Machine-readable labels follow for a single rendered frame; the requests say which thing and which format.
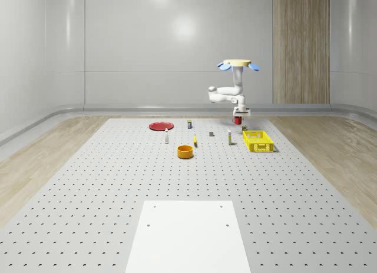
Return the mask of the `yellow basket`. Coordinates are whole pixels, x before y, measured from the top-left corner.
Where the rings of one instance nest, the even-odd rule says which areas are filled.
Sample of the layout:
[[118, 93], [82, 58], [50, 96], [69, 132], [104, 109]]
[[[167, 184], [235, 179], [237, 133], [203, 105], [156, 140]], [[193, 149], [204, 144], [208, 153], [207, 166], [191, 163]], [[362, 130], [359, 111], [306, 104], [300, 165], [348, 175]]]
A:
[[273, 141], [264, 131], [243, 131], [243, 140], [250, 152], [273, 152]]

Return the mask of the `drone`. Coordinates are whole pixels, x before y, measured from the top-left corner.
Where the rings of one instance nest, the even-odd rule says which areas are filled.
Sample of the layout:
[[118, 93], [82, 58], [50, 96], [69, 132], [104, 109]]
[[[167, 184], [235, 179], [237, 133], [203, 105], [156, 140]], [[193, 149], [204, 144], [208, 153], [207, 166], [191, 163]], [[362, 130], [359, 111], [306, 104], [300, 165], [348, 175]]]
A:
[[252, 61], [247, 59], [225, 59], [223, 62], [217, 64], [217, 67], [222, 70], [226, 71], [229, 70], [231, 67], [249, 67], [255, 71], [259, 71], [260, 68], [258, 65], [254, 64]]

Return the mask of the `yellow bowl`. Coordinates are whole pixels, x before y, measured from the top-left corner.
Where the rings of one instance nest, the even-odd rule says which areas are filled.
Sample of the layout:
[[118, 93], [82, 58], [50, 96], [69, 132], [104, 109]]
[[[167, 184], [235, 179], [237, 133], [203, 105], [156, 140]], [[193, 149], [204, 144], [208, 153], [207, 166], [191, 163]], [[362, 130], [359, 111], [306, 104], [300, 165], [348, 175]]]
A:
[[177, 156], [183, 159], [193, 157], [193, 147], [189, 145], [180, 145], [177, 147]]

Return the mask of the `red plate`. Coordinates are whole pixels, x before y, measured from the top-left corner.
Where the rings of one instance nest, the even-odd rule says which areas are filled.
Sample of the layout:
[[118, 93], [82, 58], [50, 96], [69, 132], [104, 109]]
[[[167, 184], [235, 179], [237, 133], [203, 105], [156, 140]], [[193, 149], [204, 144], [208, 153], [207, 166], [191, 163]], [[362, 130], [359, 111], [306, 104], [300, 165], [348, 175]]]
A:
[[173, 129], [174, 125], [171, 122], [153, 122], [149, 125], [149, 128], [153, 131], [165, 131]]

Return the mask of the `white board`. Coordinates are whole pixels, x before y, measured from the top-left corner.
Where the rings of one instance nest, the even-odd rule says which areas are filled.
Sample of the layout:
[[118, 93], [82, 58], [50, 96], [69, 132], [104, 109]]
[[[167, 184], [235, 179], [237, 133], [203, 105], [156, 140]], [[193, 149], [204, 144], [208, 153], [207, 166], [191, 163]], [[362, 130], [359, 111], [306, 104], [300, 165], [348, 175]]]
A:
[[145, 201], [125, 273], [250, 273], [231, 201]]

